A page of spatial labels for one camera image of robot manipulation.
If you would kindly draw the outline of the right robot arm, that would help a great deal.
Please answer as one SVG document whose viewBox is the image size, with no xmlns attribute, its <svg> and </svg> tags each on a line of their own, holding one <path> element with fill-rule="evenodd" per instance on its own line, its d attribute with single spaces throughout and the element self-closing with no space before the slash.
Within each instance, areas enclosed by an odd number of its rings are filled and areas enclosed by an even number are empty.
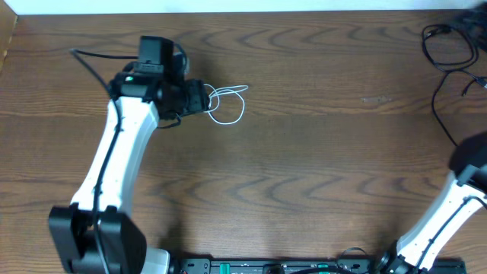
<svg viewBox="0 0 487 274">
<path fill-rule="evenodd" d="M 427 273 L 459 228 L 486 207 L 486 133 L 464 139 L 444 188 L 419 221 L 376 262 L 374 273 Z"/>
</svg>

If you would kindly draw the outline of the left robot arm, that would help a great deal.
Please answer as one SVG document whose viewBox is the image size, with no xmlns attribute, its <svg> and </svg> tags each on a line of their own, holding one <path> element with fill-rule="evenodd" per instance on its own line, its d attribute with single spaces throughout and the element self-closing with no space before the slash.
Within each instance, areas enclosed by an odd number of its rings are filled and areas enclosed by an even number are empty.
<svg viewBox="0 0 487 274">
<path fill-rule="evenodd" d="M 162 120 L 209 109 L 201 80 L 187 80 L 182 47 L 143 36 L 138 55 L 103 88 L 107 121 L 84 182 L 68 206 L 52 207 L 49 231 L 69 273 L 175 273 L 166 250 L 149 247 L 131 219 L 133 190 L 145 148 Z"/>
</svg>

